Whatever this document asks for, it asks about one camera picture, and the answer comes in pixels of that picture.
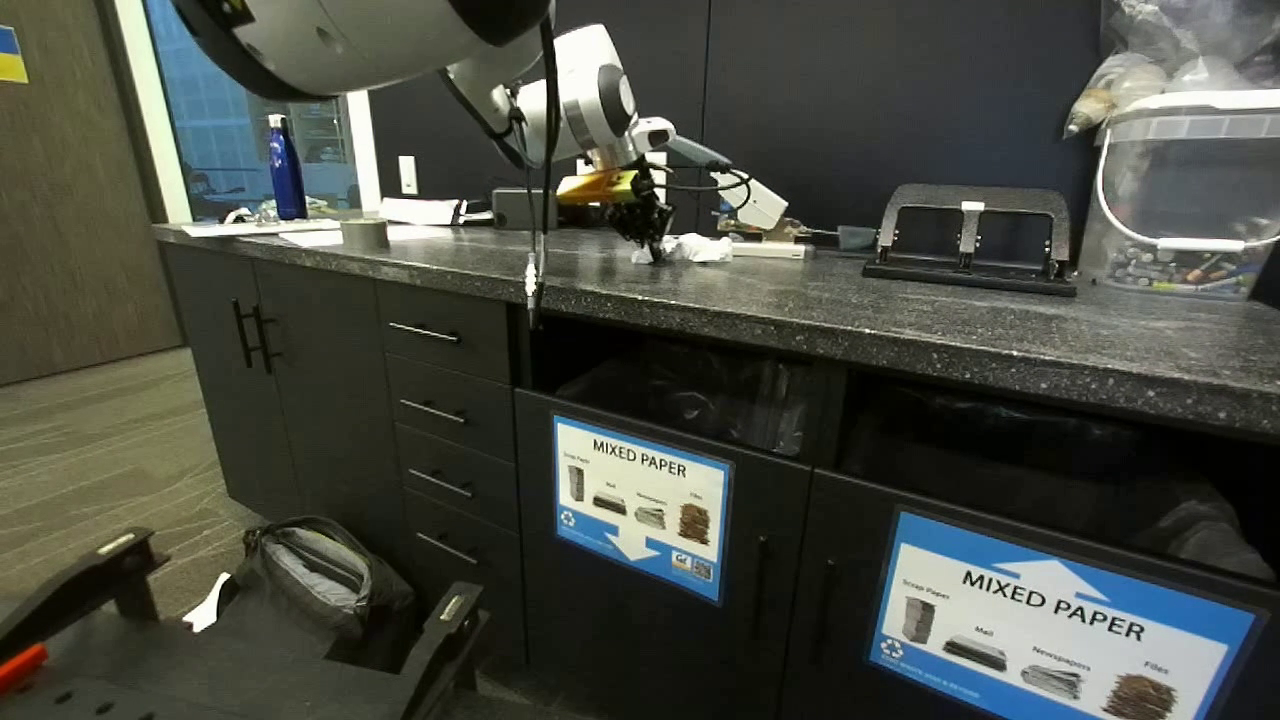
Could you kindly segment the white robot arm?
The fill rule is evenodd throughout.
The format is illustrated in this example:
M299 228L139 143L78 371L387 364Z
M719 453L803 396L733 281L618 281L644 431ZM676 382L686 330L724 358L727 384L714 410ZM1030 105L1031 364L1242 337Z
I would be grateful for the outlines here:
M594 161L634 185L611 228L656 246L656 191L625 55L606 26L559 27L557 0L167 0L241 88L322 105L442 75L518 167Z

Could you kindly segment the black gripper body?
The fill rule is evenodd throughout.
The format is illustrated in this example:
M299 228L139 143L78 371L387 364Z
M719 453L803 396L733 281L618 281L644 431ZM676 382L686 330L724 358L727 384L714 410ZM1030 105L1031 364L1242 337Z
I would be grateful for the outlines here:
M656 246L674 228L674 209L650 164L625 172L625 195L607 209L607 225L637 246Z

